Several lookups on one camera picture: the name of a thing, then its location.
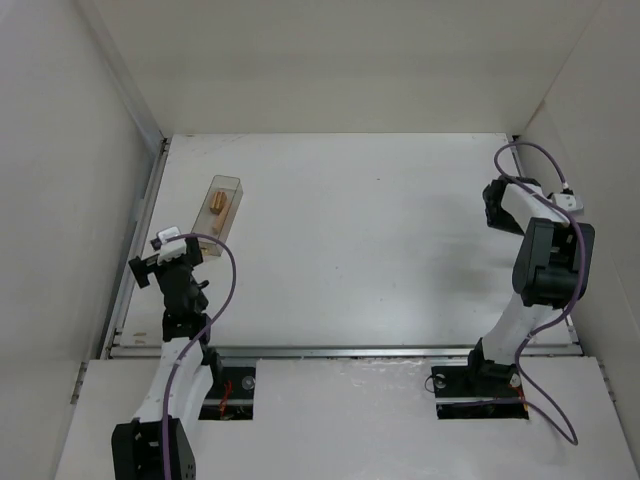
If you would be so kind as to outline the clear plastic box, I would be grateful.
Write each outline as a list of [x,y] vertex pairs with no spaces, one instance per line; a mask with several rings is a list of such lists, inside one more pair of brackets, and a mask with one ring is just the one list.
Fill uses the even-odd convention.
[[239,178],[214,176],[191,232],[227,243],[242,197],[243,187]]

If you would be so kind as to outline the light wood block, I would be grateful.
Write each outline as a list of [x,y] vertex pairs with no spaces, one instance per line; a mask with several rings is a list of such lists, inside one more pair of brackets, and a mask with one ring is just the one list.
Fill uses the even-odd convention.
[[223,230],[228,224],[232,224],[236,214],[236,207],[229,201],[227,206],[220,215],[217,215],[212,227],[212,231],[215,235],[221,235]]

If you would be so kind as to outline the dark wood block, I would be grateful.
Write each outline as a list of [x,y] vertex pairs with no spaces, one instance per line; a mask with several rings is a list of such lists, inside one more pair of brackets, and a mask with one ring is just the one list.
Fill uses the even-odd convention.
[[211,197],[209,210],[214,215],[220,215],[227,206],[227,203],[228,197],[226,192],[224,190],[216,190]]

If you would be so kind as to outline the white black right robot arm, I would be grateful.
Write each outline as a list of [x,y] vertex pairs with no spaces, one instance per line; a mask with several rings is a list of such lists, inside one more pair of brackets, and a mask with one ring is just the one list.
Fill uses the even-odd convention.
[[468,356],[466,382],[478,397],[506,397],[519,378],[516,356],[533,331],[586,292],[595,228],[566,217],[577,207],[565,190],[541,200],[533,179],[502,175],[482,193],[487,225],[523,237],[513,271],[513,295],[497,324]]

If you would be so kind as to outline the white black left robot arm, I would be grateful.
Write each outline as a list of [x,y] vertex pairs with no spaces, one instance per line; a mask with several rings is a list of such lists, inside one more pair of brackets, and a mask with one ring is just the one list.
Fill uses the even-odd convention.
[[111,435],[117,479],[194,479],[190,437],[214,384],[207,356],[211,320],[208,285],[193,276],[203,262],[197,237],[176,227],[150,241],[154,253],[129,261],[141,288],[154,277],[163,295],[161,357],[151,386],[132,419]]

